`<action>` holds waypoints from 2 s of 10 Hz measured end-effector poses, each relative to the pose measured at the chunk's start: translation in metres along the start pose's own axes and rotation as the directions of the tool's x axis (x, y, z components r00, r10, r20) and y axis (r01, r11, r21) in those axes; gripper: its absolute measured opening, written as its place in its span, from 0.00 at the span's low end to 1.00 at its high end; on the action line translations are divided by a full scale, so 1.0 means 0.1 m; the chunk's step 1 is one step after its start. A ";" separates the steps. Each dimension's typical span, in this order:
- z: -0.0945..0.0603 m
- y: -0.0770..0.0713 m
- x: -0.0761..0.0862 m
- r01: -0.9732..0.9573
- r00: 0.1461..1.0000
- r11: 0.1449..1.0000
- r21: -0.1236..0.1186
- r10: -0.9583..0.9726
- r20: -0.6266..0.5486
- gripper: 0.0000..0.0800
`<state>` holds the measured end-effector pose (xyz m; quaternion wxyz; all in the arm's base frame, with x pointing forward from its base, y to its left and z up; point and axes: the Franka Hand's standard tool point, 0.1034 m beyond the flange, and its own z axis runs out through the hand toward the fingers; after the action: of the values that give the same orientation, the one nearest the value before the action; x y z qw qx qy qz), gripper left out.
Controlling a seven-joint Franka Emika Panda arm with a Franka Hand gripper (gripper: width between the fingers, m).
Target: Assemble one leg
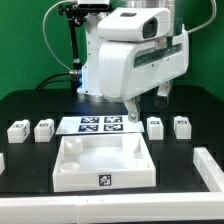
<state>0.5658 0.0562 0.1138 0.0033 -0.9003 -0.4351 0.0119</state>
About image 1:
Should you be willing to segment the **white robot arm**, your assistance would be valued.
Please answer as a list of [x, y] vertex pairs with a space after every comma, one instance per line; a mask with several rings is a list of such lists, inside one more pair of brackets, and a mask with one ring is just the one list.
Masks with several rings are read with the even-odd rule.
[[132, 122], [139, 120], [141, 94], [156, 88], [164, 107], [172, 81], [189, 62], [189, 39], [182, 0], [78, 0], [87, 13], [87, 61], [79, 93], [92, 99], [122, 102]]

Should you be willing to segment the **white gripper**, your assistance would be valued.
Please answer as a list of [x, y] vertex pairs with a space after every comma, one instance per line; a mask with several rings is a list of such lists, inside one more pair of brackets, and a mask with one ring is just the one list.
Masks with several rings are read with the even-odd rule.
[[161, 50], [155, 49], [155, 41], [106, 41], [102, 44], [99, 52], [100, 92], [109, 100], [126, 101], [124, 105], [130, 122], [139, 121], [139, 98], [136, 96], [161, 84], [155, 96], [155, 106], [164, 108], [169, 103], [173, 86], [170, 80], [186, 72], [188, 34], [183, 32], [174, 36], [172, 44], [172, 47]]

